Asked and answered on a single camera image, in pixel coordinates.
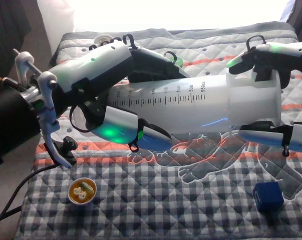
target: blue cube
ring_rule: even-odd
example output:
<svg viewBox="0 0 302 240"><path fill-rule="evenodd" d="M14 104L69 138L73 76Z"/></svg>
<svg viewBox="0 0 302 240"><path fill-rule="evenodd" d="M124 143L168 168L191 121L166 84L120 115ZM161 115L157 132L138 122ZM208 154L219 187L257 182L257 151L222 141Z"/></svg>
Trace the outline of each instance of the blue cube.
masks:
<svg viewBox="0 0 302 240"><path fill-rule="evenodd" d="M257 183L253 188L253 196L259 212L277 211L284 203L280 186L276 181Z"/></svg>

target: translucent plastic cylinder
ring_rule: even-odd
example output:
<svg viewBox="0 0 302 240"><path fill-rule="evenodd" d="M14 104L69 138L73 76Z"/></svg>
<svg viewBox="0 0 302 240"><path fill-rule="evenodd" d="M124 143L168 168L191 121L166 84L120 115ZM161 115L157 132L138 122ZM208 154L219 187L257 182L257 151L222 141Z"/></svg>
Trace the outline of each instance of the translucent plastic cylinder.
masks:
<svg viewBox="0 0 302 240"><path fill-rule="evenodd" d="M242 78L230 83L227 75L217 75L115 85L108 104L171 134L225 132L232 125L279 118L280 88L275 81Z"/></svg>

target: quilted blanket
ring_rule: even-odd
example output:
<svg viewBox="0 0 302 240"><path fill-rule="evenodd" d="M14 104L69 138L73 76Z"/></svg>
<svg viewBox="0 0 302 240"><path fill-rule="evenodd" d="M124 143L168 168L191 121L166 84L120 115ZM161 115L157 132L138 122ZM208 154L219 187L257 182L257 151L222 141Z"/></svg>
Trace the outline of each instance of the quilted blanket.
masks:
<svg viewBox="0 0 302 240"><path fill-rule="evenodd" d="M88 52L100 33L64 35L52 61L56 65ZM233 29L131 33L136 44L161 54L174 51L192 77L225 73L226 63L261 34L269 42L297 42L286 23L268 22ZM110 33L120 37L122 33ZM251 44L259 44L252 39ZM291 73L282 93L282 122L302 121L302 74ZM84 137L67 114L55 137L71 136L79 147L71 169L58 167L33 177L25 196L16 239L302 239L302 153L248 143L215 133L173 135L165 152ZM34 169L52 164L43 142ZM95 180L92 204L69 202L67 189L80 177ZM257 211L252 190L258 182L278 181L284 205L273 214Z"/></svg>

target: black knob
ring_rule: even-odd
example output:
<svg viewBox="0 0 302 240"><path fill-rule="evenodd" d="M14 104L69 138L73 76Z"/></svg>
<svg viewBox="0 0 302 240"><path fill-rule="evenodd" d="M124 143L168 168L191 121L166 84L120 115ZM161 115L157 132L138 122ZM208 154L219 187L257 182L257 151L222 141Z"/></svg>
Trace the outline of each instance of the black knob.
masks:
<svg viewBox="0 0 302 240"><path fill-rule="evenodd" d="M67 154L71 150L77 149L78 145L75 142L74 139L72 139L70 136L66 136L63 139L63 146L61 148L61 151L63 154Z"/></svg>

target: printed number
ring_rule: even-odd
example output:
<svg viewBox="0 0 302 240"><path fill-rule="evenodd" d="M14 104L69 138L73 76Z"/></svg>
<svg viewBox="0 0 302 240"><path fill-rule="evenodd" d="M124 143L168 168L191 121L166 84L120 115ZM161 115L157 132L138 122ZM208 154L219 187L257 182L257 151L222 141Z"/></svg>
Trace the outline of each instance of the printed number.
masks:
<svg viewBox="0 0 302 240"><path fill-rule="evenodd" d="M202 82L202 86L201 86L201 92L205 92L205 82Z"/></svg>

